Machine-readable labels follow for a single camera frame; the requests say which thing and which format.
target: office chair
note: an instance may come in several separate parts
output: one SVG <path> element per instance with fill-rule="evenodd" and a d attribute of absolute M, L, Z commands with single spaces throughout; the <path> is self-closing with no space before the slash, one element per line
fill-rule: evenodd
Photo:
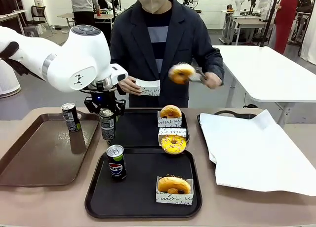
<path fill-rule="evenodd" d="M 29 26 L 33 26 L 33 25 L 39 25 L 39 24 L 44 24 L 44 23 L 47 23 L 50 31 L 51 31 L 51 35 L 54 35 L 50 25 L 48 24 L 47 22 L 47 19 L 46 19 L 46 16 L 45 16 L 45 8 L 46 6 L 31 6 L 31 14 L 32 14 L 32 18 L 33 20 L 32 21 L 27 21 L 27 25 Z M 39 21 L 36 21 L 34 20 L 34 17 L 38 17 L 39 18 Z"/>

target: brown tray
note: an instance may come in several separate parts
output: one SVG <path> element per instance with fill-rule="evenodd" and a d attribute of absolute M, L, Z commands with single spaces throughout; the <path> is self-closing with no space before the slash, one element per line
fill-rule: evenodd
<path fill-rule="evenodd" d="M 61 186 L 77 177 L 98 116 L 81 114 L 81 130 L 69 132 L 62 113 L 40 115 L 0 160 L 0 186 Z"/>

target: striped shirt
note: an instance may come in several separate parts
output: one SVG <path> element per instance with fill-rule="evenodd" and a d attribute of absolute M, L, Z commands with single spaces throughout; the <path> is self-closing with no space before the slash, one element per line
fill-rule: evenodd
<path fill-rule="evenodd" d="M 158 72 L 161 72 L 168 28 L 172 14 L 172 8 L 163 14 L 151 14 L 143 10 L 145 23 L 152 43 Z"/>

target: black can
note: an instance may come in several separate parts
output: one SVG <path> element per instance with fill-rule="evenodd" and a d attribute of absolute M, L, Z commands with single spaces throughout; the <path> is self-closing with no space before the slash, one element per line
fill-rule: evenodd
<path fill-rule="evenodd" d="M 120 145 L 110 146 L 107 149 L 107 156 L 112 178 L 116 180 L 123 180 L 126 177 L 124 148 Z"/>
<path fill-rule="evenodd" d="M 104 140 L 112 140 L 115 138 L 116 116 L 109 109 L 99 112 L 102 137 Z"/>
<path fill-rule="evenodd" d="M 63 116 L 70 132 L 77 132 L 81 129 L 81 124 L 78 118 L 76 105 L 74 103 L 66 103 L 61 106 Z"/>

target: yellow glazed donut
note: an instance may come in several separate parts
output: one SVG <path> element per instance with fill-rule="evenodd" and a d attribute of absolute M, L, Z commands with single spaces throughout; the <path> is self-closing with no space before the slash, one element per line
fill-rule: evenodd
<path fill-rule="evenodd" d="M 158 191 L 170 194 L 189 194 L 190 184 L 178 177 L 163 177 L 158 181 Z"/>
<path fill-rule="evenodd" d="M 181 117 L 182 113 L 181 110 L 174 105 L 167 105 L 162 108 L 160 111 L 160 117 L 164 118 L 177 118 Z"/>
<path fill-rule="evenodd" d="M 184 137 L 166 135 L 161 140 L 161 146 L 166 153 L 180 154 L 182 151 L 185 150 L 187 143 Z"/>
<path fill-rule="evenodd" d="M 190 64 L 179 63 L 169 70 L 169 78 L 176 84 L 185 84 L 196 70 Z"/>

